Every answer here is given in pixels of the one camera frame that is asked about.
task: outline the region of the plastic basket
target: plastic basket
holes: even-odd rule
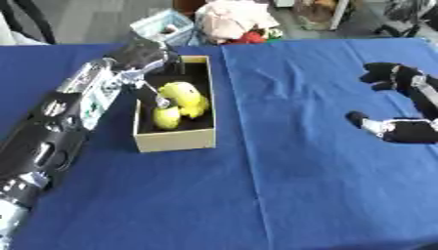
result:
[[[163,34],[162,31],[169,24],[175,25],[178,29],[173,33]],[[157,13],[149,18],[133,22],[130,26],[135,33],[144,38],[165,42],[171,46],[189,44],[195,27],[191,20],[174,10]]]

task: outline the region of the yellow toy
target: yellow toy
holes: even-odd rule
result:
[[[192,119],[203,115],[210,108],[208,99],[188,82],[167,83],[158,91],[163,97],[175,100],[180,107],[181,115],[187,115]]]
[[[177,105],[168,108],[156,107],[153,110],[153,122],[160,129],[176,129],[181,121],[180,109]]]

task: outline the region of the robotic arm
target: robotic arm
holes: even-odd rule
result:
[[[395,90],[409,98],[424,118],[400,117],[384,121],[371,120],[358,111],[346,118],[356,127],[390,143],[435,144],[438,142],[438,79],[416,68],[389,62],[365,64],[369,72],[361,77],[375,91]]]
[[[81,66],[19,122],[0,145],[0,249],[9,249],[39,196],[61,182],[123,88],[148,104],[170,105],[144,75],[178,60],[164,44],[134,39]]]

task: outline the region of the cardboard box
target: cardboard box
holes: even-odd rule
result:
[[[153,125],[151,112],[137,101],[133,136],[140,152],[216,147],[215,104],[208,57],[183,56],[182,59],[185,75],[162,72],[148,76],[148,82],[155,87],[172,81],[190,82],[210,100],[210,110],[194,120],[184,116],[176,130],[162,131]]]

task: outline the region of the blue tablecloth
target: blue tablecloth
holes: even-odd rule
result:
[[[0,48],[0,132],[113,45]],[[416,115],[359,82],[365,62],[438,75],[421,40],[181,48],[211,57],[217,148],[140,154],[129,94],[16,250],[410,249],[438,240],[438,150],[381,142],[344,119]]]

